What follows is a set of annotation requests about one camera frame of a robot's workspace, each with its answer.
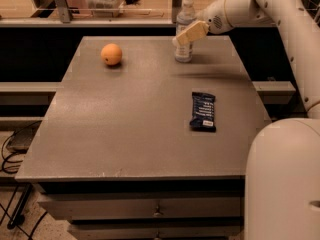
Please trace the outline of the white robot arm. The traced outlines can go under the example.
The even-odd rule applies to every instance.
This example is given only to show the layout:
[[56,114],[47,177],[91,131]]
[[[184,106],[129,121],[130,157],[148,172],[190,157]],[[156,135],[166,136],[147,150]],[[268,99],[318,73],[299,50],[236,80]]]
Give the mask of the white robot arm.
[[277,27],[307,116],[277,120],[255,137],[246,165],[244,240],[320,240],[320,29],[304,1],[217,0],[173,43],[266,19]]

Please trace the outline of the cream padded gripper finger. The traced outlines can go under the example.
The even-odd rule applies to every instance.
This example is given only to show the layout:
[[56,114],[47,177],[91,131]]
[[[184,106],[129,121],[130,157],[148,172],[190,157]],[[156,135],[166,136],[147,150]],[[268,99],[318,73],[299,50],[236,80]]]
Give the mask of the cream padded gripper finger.
[[179,32],[172,40],[176,47],[187,45],[204,38],[209,32],[209,25],[205,21],[197,20]]

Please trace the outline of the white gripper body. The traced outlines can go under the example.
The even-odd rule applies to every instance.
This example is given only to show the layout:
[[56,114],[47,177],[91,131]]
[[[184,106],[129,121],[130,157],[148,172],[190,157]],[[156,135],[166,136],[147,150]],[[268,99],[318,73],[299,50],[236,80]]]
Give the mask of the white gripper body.
[[225,12],[225,0],[216,0],[197,13],[199,20],[205,21],[211,34],[222,34],[230,30]]

